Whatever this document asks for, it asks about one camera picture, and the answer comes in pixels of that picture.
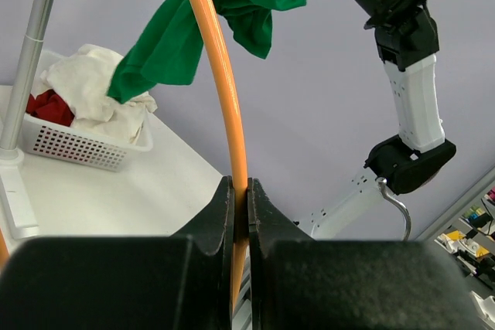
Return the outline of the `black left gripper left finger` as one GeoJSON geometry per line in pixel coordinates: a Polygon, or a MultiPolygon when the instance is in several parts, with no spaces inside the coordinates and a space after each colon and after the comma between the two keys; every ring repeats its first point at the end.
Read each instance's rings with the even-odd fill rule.
{"type": "Polygon", "coordinates": [[[171,236],[40,237],[1,275],[3,329],[229,329],[234,188],[171,236]]]}

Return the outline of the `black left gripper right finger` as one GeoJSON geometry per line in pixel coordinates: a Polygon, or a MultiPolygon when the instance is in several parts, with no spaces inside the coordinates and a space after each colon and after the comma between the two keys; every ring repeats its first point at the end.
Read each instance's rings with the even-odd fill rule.
{"type": "Polygon", "coordinates": [[[247,189],[255,329],[481,329],[454,260],[430,242],[314,240],[247,189]]]}

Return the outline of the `red t shirt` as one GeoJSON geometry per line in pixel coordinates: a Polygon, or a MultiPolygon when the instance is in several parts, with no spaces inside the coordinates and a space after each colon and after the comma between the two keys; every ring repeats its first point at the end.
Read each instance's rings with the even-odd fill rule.
{"type": "Polygon", "coordinates": [[[69,127],[74,119],[70,107],[54,90],[47,90],[37,97],[30,94],[26,113],[40,120],[66,127],[69,127]]]}

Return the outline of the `beige t shirt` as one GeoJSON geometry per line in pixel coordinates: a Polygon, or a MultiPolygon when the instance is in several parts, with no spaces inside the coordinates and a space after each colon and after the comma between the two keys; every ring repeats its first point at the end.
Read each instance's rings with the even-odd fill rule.
{"type": "Polygon", "coordinates": [[[107,95],[113,72],[123,56],[93,44],[51,64],[39,75],[39,88],[52,89],[74,115],[72,128],[135,144],[145,115],[157,109],[144,92],[120,104],[107,95]]]}

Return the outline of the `orange hanger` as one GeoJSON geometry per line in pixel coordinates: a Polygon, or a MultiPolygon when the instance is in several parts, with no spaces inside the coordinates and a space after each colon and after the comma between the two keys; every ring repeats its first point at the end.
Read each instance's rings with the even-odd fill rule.
{"type": "Polygon", "coordinates": [[[306,0],[166,0],[135,50],[115,68],[107,95],[124,104],[158,83],[188,84],[201,53],[208,55],[224,117],[235,206],[244,209],[248,168],[241,109],[218,16],[228,19],[234,38],[261,58],[271,47],[271,11],[303,6],[306,0]]]}

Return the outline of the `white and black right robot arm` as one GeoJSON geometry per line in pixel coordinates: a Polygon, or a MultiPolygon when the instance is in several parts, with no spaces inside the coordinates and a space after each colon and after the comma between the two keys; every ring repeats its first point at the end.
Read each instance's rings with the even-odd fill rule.
{"type": "Polygon", "coordinates": [[[328,240],[364,212],[390,203],[411,233],[410,212],[400,196],[431,181],[456,154],[439,116],[435,64],[439,33],[428,0],[354,0],[368,15],[378,55],[387,74],[398,133],[375,145],[348,191],[335,203],[296,222],[304,233],[328,240]]]}

